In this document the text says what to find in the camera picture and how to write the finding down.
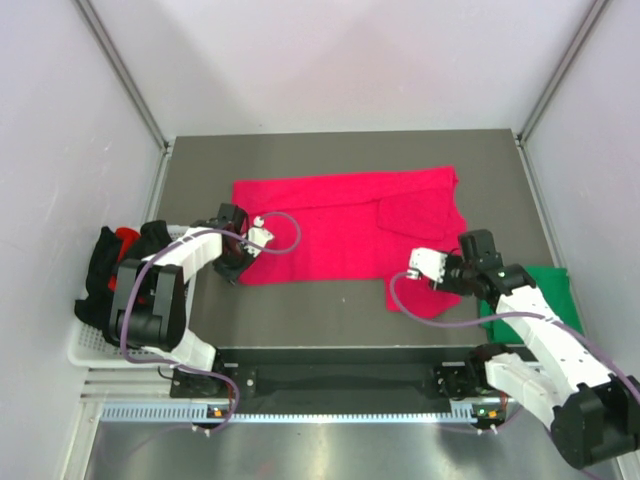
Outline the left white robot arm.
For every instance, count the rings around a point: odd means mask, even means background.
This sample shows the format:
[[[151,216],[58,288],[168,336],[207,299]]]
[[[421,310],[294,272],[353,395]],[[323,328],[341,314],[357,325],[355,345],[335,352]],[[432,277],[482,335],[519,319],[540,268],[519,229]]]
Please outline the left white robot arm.
[[[154,264],[149,263],[152,254],[123,261],[105,338],[117,346],[125,343],[128,353],[149,353],[151,362],[195,369],[194,387],[205,396],[220,394],[227,374],[216,366],[216,348],[189,329],[188,283],[207,266],[235,282],[273,239],[262,218],[250,221],[240,207],[223,204],[216,217],[184,228]]]

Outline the pink t shirt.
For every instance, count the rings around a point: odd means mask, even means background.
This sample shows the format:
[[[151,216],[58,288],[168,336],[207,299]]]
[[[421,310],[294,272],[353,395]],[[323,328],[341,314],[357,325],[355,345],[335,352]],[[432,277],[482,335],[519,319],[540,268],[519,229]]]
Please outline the pink t shirt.
[[[451,166],[272,180],[239,180],[232,201],[261,216],[275,255],[260,255],[247,285],[377,280],[408,268],[411,251],[451,252],[467,224]]]

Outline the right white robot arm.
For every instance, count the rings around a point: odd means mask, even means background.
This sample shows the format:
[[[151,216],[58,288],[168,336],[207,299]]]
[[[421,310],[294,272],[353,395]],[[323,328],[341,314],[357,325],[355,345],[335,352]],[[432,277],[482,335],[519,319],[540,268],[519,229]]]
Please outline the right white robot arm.
[[[467,232],[458,241],[458,254],[414,250],[410,269],[436,291],[486,302],[541,366],[529,366],[506,346],[484,345],[467,361],[469,388],[481,396],[499,390],[515,399],[576,469],[638,451],[637,380],[607,365],[579,339],[523,266],[504,264],[490,231]]]

